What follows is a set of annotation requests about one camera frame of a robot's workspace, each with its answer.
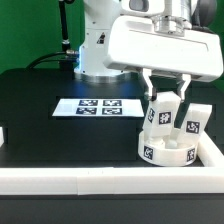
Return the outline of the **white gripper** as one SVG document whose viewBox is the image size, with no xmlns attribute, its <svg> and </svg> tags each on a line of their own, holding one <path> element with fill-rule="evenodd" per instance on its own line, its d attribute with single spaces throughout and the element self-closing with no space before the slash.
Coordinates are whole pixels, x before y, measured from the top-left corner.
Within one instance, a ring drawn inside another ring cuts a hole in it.
<svg viewBox="0 0 224 224">
<path fill-rule="evenodd" d="M 147 18 L 120 16 L 111 28 L 104 65 L 116 70 L 142 69 L 140 74 L 148 101 L 157 98 L 150 79 L 152 71 L 177 76 L 177 94 L 185 100 L 191 77 L 211 82 L 223 73 L 219 36 L 186 30 L 183 37 L 160 34 Z"/>
</svg>

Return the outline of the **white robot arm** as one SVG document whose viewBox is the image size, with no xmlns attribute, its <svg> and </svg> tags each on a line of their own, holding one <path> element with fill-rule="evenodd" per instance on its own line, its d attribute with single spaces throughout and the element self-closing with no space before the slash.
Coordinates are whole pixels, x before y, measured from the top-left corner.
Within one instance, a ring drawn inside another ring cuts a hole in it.
<svg viewBox="0 0 224 224">
<path fill-rule="evenodd" d="M 211 82 L 224 71 L 219 36 L 208 29 L 216 0 L 84 0 L 85 37 L 75 73 L 111 82 L 133 71 L 154 100 L 152 75 Z"/>
</svg>

